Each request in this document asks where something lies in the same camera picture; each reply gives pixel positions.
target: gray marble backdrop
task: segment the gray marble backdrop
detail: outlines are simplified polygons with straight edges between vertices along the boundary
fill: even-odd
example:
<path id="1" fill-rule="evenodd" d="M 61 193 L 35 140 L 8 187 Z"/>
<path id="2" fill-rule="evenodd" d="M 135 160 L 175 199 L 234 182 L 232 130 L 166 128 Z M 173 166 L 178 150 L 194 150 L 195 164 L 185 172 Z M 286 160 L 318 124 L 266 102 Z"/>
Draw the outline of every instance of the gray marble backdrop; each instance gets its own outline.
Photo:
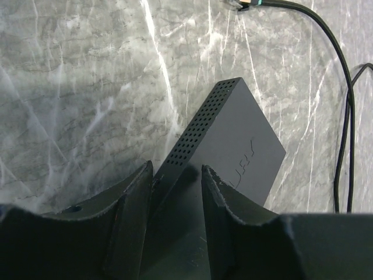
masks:
<path id="1" fill-rule="evenodd" d="M 372 0 L 297 2 L 324 18 L 352 73 L 373 61 Z M 266 206 L 332 211 L 346 83 L 309 18 L 219 0 L 0 0 L 0 202 L 58 211 L 145 160 L 157 170 L 213 85 L 236 76 L 287 151 Z M 356 212 L 373 210 L 372 92 L 365 74 Z M 343 209 L 347 183 L 344 171 Z"/>

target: black cable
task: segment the black cable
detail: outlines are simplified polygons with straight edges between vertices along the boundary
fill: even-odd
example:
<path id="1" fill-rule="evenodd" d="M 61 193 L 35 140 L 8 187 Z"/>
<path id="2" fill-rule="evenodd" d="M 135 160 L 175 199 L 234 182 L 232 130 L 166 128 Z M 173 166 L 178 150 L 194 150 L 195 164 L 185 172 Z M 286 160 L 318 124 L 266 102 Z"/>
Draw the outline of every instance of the black cable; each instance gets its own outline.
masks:
<path id="1" fill-rule="evenodd" d="M 373 64 L 371 63 L 366 63 L 363 65 L 360 65 L 360 70 L 359 72 L 355 75 L 355 77 L 352 80 L 352 85 L 354 86 L 357 80 L 360 78 L 361 74 L 363 72 L 370 68 L 373 71 Z M 349 127 L 349 116 L 350 116 L 350 106 L 349 106 L 349 100 L 347 97 L 346 100 L 346 108 L 344 110 L 344 121 L 343 121 L 343 133 L 342 133 L 342 139 L 341 139 L 341 144 L 340 144 L 340 150 L 339 153 L 341 154 L 338 159 L 343 158 L 344 150 L 346 147 L 346 141 L 347 141 L 347 130 Z M 337 169 L 341 170 L 342 168 L 342 160 L 339 160 L 337 162 Z M 349 196 L 347 198 L 347 212 L 352 212 L 352 202 L 353 202 L 353 188 L 349 188 Z M 334 186 L 334 206 L 335 206 L 335 212 L 339 213 L 339 190 L 337 186 Z"/>
<path id="2" fill-rule="evenodd" d="M 344 150 L 346 147 L 346 141 L 347 141 L 347 132 L 348 132 L 348 120 L 350 119 L 351 124 L 351 132 L 350 132 L 350 172 L 349 172 L 349 197 L 352 200 L 352 193 L 354 189 L 354 156 L 355 156 L 355 97 L 354 97 L 354 89 L 353 84 L 351 80 L 350 71 L 346 62 L 346 59 L 344 58 L 342 49 L 339 46 L 338 41 L 336 40 L 334 34 L 330 30 L 330 28 L 326 25 L 326 23 L 319 17 L 314 11 L 311 9 L 289 1 L 282 1 L 282 0 L 242 0 L 240 4 L 243 4 L 242 6 L 247 9 L 250 5 L 262 5 L 262 6 L 270 6 L 270 7 L 276 7 L 276 8 L 284 8 L 284 9 L 290 9 L 295 10 L 301 13 L 304 13 L 305 15 L 312 18 L 325 32 L 331 43 L 333 44 L 334 49 L 337 52 L 337 55 L 339 57 L 339 60 L 341 62 L 343 72 L 346 78 L 347 82 L 347 103 L 346 103 L 346 111 L 344 115 L 344 123 L 343 123 L 343 132 L 342 132 L 342 140 L 341 140 L 341 146 L 339 149 L 338 159 L 337 159 L 337 166 L 336 166 L 336 173 L 335 173 L 335 179 L 334 179 L 334 195 L 335 195 L 335 211 L 339 212 L 339 200 L 338 198 L 338 189 L 339 189 L 339 178 L 340 173 L 342 169 L 342 162 L 343 162 L 343 155 Z M 348 212 L 351 212 L 352 209 L 352 202 L 349 204 L 350 207 L 347 208 Z"/>
<path id="3" fill-rule="evenodd" d="M 352 86 L 356 84 L 357 80 L 360 78 L 361 74 L 363 74 L 366 69 L 370 69 L 371 71 L 373 71 L 372 63 L 366 63 L 366 64 L 361 65 L 360 67 L 361 67 L 360 70 L 357 72 L 357 74 L 352 80 Z M 350 112 L 349 112 L 348 100 L 346 100 L 346 110 L 347 110 L 347 114 L 349 114 Z M 353 188 L 349 188 L 349 196 L 347 198 L 347 212 L 352 212 L 353 193 L 354 193 Z M 339 203 L 338 196 L 335 197 L 335 201 Z"/>

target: small hole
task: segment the small hole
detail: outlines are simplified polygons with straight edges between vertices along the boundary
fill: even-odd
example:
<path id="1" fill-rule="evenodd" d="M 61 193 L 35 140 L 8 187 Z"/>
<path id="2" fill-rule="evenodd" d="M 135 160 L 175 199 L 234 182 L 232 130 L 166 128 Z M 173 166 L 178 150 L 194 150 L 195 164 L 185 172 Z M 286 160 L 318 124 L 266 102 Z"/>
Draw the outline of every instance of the small hole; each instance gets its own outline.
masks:
<path id="1" fill-rule="evenodd" d="M 62 213 L 75 213 L 75 212 L 79 212 L 80 210 L 82 210 L 82 207 L 78 206 L 78 205 L 75 205 L 75 206 L 71 206 L 71 207 L 63 210 Z"/>

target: ventilation holes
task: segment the ventilation holes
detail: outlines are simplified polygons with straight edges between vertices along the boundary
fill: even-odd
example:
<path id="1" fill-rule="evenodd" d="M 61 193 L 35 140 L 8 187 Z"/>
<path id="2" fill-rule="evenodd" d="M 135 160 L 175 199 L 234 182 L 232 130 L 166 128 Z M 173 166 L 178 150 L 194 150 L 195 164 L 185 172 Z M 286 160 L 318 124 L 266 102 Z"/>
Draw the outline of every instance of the ventilation holes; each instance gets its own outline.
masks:
<path id="1" fill-rule="evenodd" d="M 227 80 L 215 85 L 213 91 L 206 98 L 200 110 L 194 116 L 179 141 L 176 143 L 173 151 L 166 159 L 166 163 L 183 166 L 188 163 L 189 158 L 193 155 L 198 143 L 202 140 L 209 126 L 213 123 L 218 110 L 227 99 L 232 87 L 237 80 Z"/>

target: black router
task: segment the black router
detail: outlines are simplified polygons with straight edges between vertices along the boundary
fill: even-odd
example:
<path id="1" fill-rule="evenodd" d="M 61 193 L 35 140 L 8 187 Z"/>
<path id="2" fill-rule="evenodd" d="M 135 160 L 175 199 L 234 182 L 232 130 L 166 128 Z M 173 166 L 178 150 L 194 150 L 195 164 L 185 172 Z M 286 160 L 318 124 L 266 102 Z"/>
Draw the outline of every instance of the black router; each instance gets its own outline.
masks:
<path id="1" fill-rule="evenodd" d="M 210 279 L 201 168 L 263 206 L 285 150 L 243 78 L 218 82 L 153 180 L 143 279 Z"/>

